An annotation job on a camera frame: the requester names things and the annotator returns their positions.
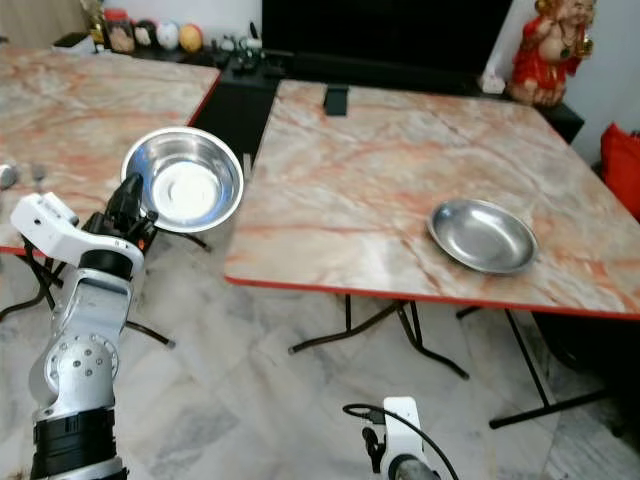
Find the red bag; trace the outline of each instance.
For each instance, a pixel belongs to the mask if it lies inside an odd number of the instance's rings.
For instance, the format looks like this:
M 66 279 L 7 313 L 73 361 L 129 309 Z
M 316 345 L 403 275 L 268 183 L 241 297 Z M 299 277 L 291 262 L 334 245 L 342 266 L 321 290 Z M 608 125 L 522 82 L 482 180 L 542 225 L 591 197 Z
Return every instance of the red bag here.
M 602 135 L 604 182 L 640 221 L 640 137 L 613 123 Z

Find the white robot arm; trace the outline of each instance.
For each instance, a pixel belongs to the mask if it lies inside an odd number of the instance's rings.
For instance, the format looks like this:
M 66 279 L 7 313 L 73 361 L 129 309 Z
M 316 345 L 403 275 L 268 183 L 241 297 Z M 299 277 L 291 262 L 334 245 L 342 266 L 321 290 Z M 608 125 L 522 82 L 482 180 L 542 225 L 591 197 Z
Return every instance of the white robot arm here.
M 75 228 L 77 217 L 52 193 L 28 195 L 12 212 L 12 224 L 28 242 L 78 267 L 65 279 L 51 339 L 29 375 L 38 402 L 32 479 L 127 477 L 113 437 L 113 380 L 131 276 L 144 261 L 129 241 L 147 225 L 139 218 L 141 188 L 141 178 L 126 180 L 105 214 L 92 217 L 88 225 L 94 233 Z

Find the red table edge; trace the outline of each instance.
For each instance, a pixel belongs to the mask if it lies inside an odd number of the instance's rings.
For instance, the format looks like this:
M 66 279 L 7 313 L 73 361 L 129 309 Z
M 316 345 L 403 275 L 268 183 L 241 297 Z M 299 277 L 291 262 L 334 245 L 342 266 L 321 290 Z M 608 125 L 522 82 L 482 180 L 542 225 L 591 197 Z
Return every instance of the red table edge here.
M 218 83 L 220 83 L 220 77 L 222 77 L 222 72 L 220 71 L 220 69 L 216 69 L 216 70 L 218 70 L 218 76 L 213 81 L 213 83 L 209 87 L 209 90 L 204 95 L 204 97 L 202 97 L 202 100 L 200 101 L 200 104 L 196 107 L 196 109 L 194 110 L 193 114 L 191 115 L 191 118 L 187 122 L 187 126 L 189 126 L 189 127 L 193 126 L 195 121 L 198 119 L 198 117 L 200 116 L 200 113 L 202 112 L 202 109 L 209 102 L 209 100 L 211 99 L 211 95 L 213 95 L 213 91 L 218 86 Z M 5 247 L 5 246 L 0 245 L 0 254 L 26 255 L 27 252 L 25 252 L 23 247 Z M 36 256 L 36 257 L 45 257 L 46 256 L 44 253 L 42 253 L 42 252 L 40 252 L 38 250 L 34 250 L 33 255 Z
M 342 288 L 342 287 L 329 287 L 329 286 L 315 286 L 315 285 L 302 285 L 297 283 L 281 283 L 281 282 L 265 282 L 260 280 L 247 280 L 241 278 L 234 278 L 230 275 L 224 275 L 224 279 L 232 285 L 239 285 L 244 287 L 261 287 L 261 288 L 275 288 L 282 290 L 301 290 L 306 292 L 316 293 L 337 293 L 342 295 L 359 295 L 364 297 L 378 297 L 378 298 L 391 298 L 394 300 L 408 300 L 418 302 L 430 302 L 430 303 L 448 303 L 452 305 L 463 305 L 466 307 L 482 307 L 482 308 L 500 308 L 500 309 L 513 309 L 513 310 L 525 310 L 528 312 L 539 313 L 555 313 L 559 315 L 574 315 L 584 317 L 602 317 L 608 319 L 619 320 L 635 320 L 640 321 L 640 313 L 619 313 L 619 312 L 605 312 L 594 310 L 583 310 L 579 308 L 568 307 L 552 307 L 552 306 L 540 306 L 540 305 L 527 305 L 524 303 L 505 303 L 505 302 L 492 302 L 487 300 L 474 300 L 457 297 L 439 297 L 431 295 L 410 295 L 406 293 L 393 293 L 393 292 L 380 292 L 376 290 L 364 290 L 358 288 Z

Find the stainless steel bowl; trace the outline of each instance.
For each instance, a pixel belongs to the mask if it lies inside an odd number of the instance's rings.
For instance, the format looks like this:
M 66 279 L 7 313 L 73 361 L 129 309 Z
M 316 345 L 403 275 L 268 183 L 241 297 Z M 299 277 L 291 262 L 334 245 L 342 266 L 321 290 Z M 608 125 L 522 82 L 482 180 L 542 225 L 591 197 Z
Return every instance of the stainless steel bowl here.
M 538 252 L 529 227 L 489 202 L 445 202 L 433 211 L 428 227 L 445 252 L 485 273 L 520 272 L 533 263 Z
M 121 178 L 144 177 L 142 213 L 158 212 L 156 226 L 200 232 L 224 222 L 242 198 L 242 169 L 219 138 L 190 127 L 156 130 L 127 152 Z

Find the figurine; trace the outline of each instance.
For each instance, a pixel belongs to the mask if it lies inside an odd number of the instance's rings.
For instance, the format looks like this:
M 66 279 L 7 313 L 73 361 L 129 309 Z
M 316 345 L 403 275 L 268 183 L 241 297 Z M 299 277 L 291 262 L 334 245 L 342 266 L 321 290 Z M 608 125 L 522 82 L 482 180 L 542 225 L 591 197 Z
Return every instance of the figurine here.
M 142 47 L 154 47 L 156 40 L 156 24 L 151 20 L 140 20 L 133 27 L 136 42 Z
M 596 0 L 538 0 L 538 18 L 525 25 L 507 91 L 516 100 L 554 106 L 562 101 L 567 74 L 573 76 L 593 51 L 587 28 Z
M 178 24 L 175 22 L 162 22 L 156 29 L 158 43 L 165 50 L 173 50 L 178 46 Z
M 202 30 L 193 23 L 187 23 L 180 29 L 180 46 L 187 52 L 197 52 L 202 48 Z

